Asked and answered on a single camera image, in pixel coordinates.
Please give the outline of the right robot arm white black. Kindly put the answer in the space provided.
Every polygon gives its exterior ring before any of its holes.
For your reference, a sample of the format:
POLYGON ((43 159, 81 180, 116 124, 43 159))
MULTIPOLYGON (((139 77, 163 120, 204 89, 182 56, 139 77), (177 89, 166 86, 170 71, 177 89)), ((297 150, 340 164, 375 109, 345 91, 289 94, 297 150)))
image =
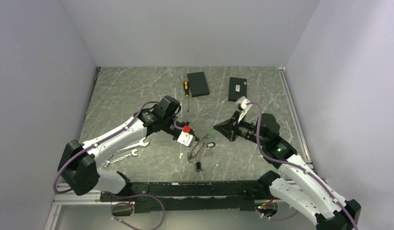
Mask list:
POLYGON ((235 112, 231 118, 214 125, 230 142, 237 137, 258 145, 263 158, 296 183, 274 171, 258 180, 258 193, 264 199, 279 198, 307 217, 318 230, 356 230, 361 211, 360 204, 347 200, 326 184, 280 134, 280 125, 272 114, 261 114, 256 124, 239 118, 235 112))

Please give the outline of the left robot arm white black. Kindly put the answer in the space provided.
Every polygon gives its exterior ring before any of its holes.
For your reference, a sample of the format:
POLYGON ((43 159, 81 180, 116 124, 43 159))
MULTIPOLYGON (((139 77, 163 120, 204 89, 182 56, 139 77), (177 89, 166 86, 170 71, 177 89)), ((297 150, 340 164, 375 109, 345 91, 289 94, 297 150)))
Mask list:
POLYGON ((118 127, 91 140, 79 143, 72 140, 66 144, 60 159, 53 190, 62 178, 68 191, 82 196, 95 189, 113 194, 119 201, 126 201, 133 195, 132 182, 122 172, 106 171, 101 165, 110 156, 126 146, 151 134, 163 131, 181 145, 190 147, 198 141, 189 122, 180 122, 177 115, 180 103, 171 96, 164 96, 159 102, 144 103, 127 121, 118 127))

